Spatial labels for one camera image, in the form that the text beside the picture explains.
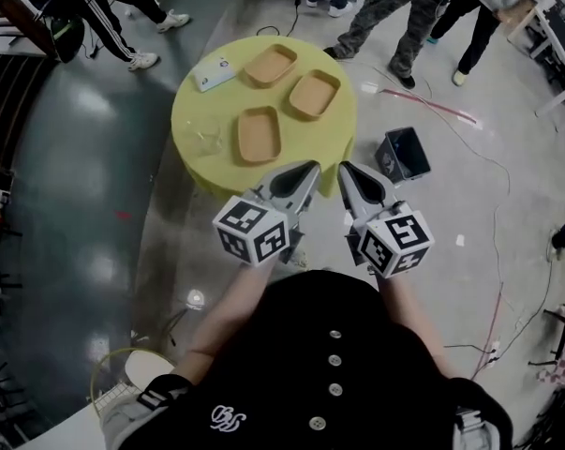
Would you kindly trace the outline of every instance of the white small box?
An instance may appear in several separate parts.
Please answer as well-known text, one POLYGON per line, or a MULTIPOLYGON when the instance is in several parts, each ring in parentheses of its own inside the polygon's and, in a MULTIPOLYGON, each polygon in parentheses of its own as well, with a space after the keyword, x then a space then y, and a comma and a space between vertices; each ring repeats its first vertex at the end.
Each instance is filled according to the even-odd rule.
POLYGON ((434 237, 420 212, 367 222, 359 252, 384 278, 418 266, 434 245, 434 237))
POLYGON ((230 198, 213 224, 224 250, 253 266, 290 245, 286 214, 240 197, 230 198))
POLYGON ((200 62, 193 70, 193 75, 199 90, 206 92, 210 88, 233 79, 236 72, 226 57, 217 56, 200 62))

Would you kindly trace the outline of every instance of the yellow tablecloth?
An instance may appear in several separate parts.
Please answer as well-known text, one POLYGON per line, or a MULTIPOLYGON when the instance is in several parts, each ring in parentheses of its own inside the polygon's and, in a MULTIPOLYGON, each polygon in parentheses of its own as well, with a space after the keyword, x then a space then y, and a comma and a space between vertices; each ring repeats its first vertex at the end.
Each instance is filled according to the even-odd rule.
POLYGON ((320 193, 329 197, 336 186, 338 163, 348 159, 356 126, 355 95, 347 74, 332 58, 310 43, 288 37, 250 37, 225 45, 206 59, 226 57, 237 74, 255 56, 274 43, 298 54, 292 72, 268 89, 252 88, 236 78, 201 93, 190 72, 182 82, 171 112, 173 139, 186 168, 197 184, 222 200, 255 186, 271 169, 299 160, 316 160, 322 169, 320 193), (286 113, 290 90, 307 73, 318 68, 341 81, 330 107, 316 122, 298 120, 286 113), (262 165, 244 163, 238 152, 237 118, 244 109, 271 105, 278 110, 282 151, 262 165), (197 128, 221 128, 221 151, 205 155, 189 135, 197 128))

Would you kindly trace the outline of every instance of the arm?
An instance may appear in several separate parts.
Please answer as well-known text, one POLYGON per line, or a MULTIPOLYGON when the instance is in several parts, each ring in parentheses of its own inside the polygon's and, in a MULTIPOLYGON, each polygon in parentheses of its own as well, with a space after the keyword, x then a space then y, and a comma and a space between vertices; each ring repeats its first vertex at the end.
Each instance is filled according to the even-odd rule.
POLYGON ((172 373, 193 385, 203 379, 224 344, 253 315, 276 262, 272 258, 259 267, 241 265, 222 299, 199 324, 185 356, 172 373))
POLYGON ((434 358, 440 373, 448 378, 457 377, 445 355, 439 331, 424 314, 407 282, 401 277, 382 278, 378 275, 376 280, 391 320, 417 334, 434 358))
POLYGON ((510 23, 512 20, 520 22, 536 5, 537 2, 534 0, 520 0, 518 4, 511 8, 498 10, 495 17, 502 23, 510 23))

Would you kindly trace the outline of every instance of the wooden tray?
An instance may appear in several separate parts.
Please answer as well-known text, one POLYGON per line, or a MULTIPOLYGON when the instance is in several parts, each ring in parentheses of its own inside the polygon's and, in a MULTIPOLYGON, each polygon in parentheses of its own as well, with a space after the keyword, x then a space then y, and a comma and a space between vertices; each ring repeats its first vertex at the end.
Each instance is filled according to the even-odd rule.
POLYGON ((297 82, 289 96, 290 106, 307 120, 320 118, 334 100, 340 81, 321 70, 311 70, 297 82))
POLYGON ((245 73, 258 87, 270 88, 292 70, 296 61, 296 52, 275 43, 249 62, 245 73))
POLYGON ((240 114, 238 148, 247 163, 265 163, 280 155, 280 124, 274 107, 247 109, 240 114))

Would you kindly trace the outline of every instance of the shirt embroidery logo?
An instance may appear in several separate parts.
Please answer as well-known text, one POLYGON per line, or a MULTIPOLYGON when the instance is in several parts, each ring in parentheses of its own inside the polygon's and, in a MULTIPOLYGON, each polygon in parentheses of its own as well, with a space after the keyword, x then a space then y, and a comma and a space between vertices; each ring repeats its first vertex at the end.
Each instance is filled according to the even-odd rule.
POLYGON ((246 420, 246 415, 244 413, 234 414, 232 407, 217 405, 211 412, 211 420, 214 423, 210 426, 213 430, 231 432, 235 431, 241 425, 241 422, 246 420))

